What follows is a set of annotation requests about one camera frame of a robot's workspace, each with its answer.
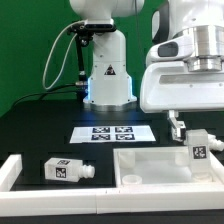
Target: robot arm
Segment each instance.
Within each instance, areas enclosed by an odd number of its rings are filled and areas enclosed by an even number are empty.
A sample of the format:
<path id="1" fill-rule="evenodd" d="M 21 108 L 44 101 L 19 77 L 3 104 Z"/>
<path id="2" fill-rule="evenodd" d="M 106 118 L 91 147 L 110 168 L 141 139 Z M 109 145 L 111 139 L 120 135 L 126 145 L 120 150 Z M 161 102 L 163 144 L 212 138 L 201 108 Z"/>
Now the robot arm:
<path id="1" fill-rule="evenodd" d="M 139 12 L 144 0 L 70 0 L 72 9 L 85 21 L 87 28 L 114 25 L 112 17 L 127 17 L 135 14 L 135 1 Z"/>

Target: black table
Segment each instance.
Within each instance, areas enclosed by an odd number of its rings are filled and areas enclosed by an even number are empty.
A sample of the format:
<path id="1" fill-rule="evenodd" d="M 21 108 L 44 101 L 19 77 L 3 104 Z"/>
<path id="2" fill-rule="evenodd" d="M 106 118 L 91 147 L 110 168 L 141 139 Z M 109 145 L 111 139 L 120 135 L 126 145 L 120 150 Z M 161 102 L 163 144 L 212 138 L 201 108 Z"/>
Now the black table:
<path id="1" fill-rule="evenodd" d="M 181 113 L 187 129 L 206 129 L 224 141 L 224 113 Z M 156 142 L 70 144 L 74 127 L 150 125 Z M 113 149 L 181 145 L 173 142 L 166 114 L 144 114 L 139 107 L 123 112 L 94 112 L 74 100 L 27 101 L 0 119 L 0 162 L 22 154 L 23 171 L 12 191 L 115 187 Z M 224 153 L 215 156 L 224 163 Z M 78 183 L 46 181 L 44 163 L 51 157 L 74 158 L 94 165 L 96 176 Z M 149 212 L 0 218 L 0 223 L 221 223 L 224 210 Z"/>

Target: green wall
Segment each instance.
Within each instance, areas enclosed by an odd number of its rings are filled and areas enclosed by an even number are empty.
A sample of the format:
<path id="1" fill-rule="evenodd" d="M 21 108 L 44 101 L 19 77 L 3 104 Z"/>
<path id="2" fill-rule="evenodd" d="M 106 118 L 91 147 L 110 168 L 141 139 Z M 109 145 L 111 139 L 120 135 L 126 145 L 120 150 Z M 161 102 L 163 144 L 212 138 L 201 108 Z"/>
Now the green wall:
<path id="1" fill-rule="evenodd" d="M 144 57 L 151 46 L 151 15 L 161 2 L 163 0 L 146 0 L 139 14 L 139 35 Z M 42 75 L 51 46 L 59 32 L 77 19 L 79 17 L 70 8 L 69 0 L 1 1 L 0 115 L 9 110 L 12 103 L 21 96 L 43 92 Z M 127 70 L 133 77 L 134 94 L 139 96 L 144 69 L 136 38 L 135 17 L 116 19 L 116 23 L 127 38 Z M 49 70 L 49 82 L 60 69 L 69 39 L 65 35 L 58 45 Z M 87 72 L 90 74 L 91 47 L 84 50 L 84 55 Z M 74 82 L 77 74 L 74 45 L 59 84 Z"/>

